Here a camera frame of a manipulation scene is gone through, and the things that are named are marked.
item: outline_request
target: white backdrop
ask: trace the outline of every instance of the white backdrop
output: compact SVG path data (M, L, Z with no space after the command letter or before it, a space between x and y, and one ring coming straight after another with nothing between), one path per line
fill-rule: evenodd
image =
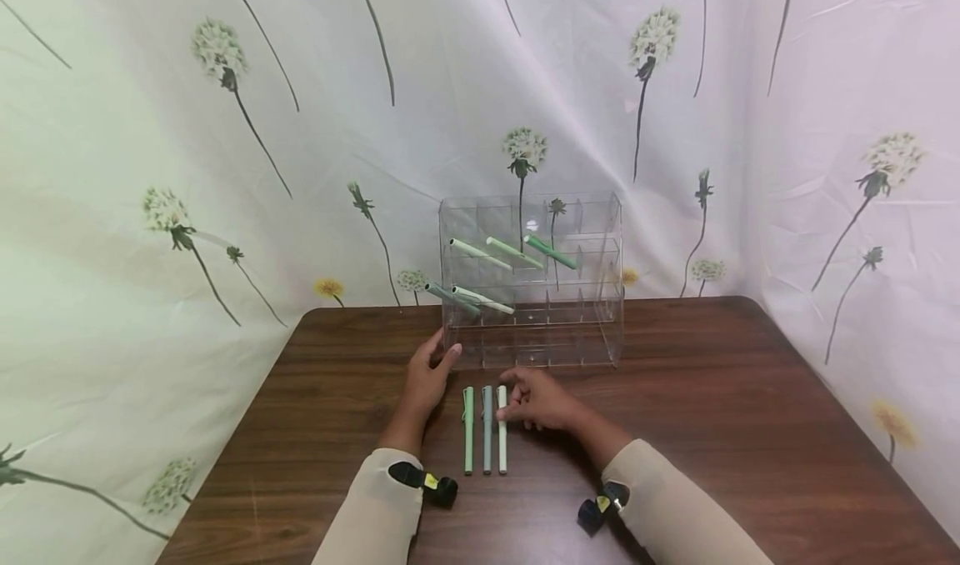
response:
M617 191L630 298L757 299L960 538L960 3L787 2L2 0L5 558L152 563L299 317L431 302L518 154Z

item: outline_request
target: person's left hand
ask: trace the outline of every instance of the person's left hand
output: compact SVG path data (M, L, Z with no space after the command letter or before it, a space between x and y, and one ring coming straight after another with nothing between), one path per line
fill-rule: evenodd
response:
M397 410L406 414L426 419L443 398L443 390L447 389L447 376L453 364L460 358L463 346L454 344L443 355L443 359L436 367L430 367L430 357L437 350L443 339L443 328L438 329L427 342L419 346L414 356L407 364L407 380L403 384L403 394Z

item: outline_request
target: white pen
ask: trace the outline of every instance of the white pen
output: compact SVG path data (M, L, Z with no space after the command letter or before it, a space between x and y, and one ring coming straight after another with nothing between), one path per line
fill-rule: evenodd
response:
M498 386L497 387L497 408L505 408L507 406L507 387ZM499 437L500 437L500 475L507 475L507 422L499 422Z

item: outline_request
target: yellow flower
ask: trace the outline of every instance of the yellow flower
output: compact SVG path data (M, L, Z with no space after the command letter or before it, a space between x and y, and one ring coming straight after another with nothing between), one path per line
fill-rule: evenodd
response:
M625 267L620 277L620 282L623 283L625 287L630 288L634 283L637 283L638 279L640 279L640 276L637 275L637 269Z
M878 399L873 401L870 409L873 413L873 419L877 421L877 425L884 432L888 433L890 438L896 440L897 444L910 448L917 446L917 434L914 432L910 422L906 420L903 413L899 412L896 407L890 405L889 402Z
M320 278L313 283L313 291L323 298L340 298L343 284L333 278Z

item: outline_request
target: green pen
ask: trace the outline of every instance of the green pen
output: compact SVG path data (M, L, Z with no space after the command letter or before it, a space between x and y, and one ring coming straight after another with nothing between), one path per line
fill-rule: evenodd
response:
M538 251L541 251L544 255L554 259L559 263L563 263L564 266L567 266L571 269L576 269L577 264L574 261L571 261L569 257L564 257L562 254L558 253L553 248L550 248L548 245L544 244L541 238L538 238L532 234L528 234L523 237L523 241L526 244L529 244L530 247L536 248Z
M473 386L463 389L463 475L473 475Z

